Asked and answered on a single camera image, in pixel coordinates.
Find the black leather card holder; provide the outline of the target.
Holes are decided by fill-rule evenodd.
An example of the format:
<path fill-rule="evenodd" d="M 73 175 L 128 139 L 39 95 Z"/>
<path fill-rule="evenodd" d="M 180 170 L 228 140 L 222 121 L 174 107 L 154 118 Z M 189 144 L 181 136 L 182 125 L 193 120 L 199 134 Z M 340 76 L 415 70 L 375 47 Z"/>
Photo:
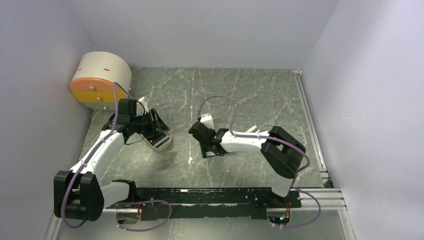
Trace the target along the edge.
<path fill-rule="evenodd" d="M 201 146 L 200 150 L 201 150 L 201 155 L 202 155 L 203 159 L 212 158 L 212 157 L 216 157 L 216 156 L 222 157 L 226 154 L 225 152 L 215 153 L 213 151 L 207 150 L 204 146 Z"/>

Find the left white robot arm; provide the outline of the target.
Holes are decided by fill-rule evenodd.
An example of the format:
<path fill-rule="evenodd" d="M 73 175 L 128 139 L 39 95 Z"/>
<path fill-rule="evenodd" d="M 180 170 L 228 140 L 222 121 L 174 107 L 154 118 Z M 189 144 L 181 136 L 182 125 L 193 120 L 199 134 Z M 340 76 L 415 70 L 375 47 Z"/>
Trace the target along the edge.
<path fill-rule="evenodd" d="M 146 96 L 138 100 L 123 98 L 95 144 L 68 171 L 59 171 L 53 180 L 54 215 L 82 221 L 96 221 L 107 208 L 121 203 L 132 208 L 140 200 L 133 180 L 117 179 L 101 186 L 113 158 L 132 135 L 140 135 L 153 150 L 161 152 L 172 143 L 170 128 L 154 108 L 148 108 Z"/>

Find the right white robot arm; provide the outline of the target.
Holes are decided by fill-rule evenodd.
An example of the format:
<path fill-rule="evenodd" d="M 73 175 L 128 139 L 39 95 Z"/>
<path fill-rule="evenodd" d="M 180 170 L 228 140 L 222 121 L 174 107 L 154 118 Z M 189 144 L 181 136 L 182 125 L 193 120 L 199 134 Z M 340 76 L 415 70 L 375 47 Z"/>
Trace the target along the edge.
<path fill-rule="evenodd" d="M 263 132 L 231 132 L 227 128 L 214 130 L 197 121 L 188 133 L 199 142 L 203 158 L 246 152 L 261 154 L 275 173 L 270 202 L 282 207 L 289 200 L 289 191 L 308 159 L 306 148 L 280 126 Z"/>

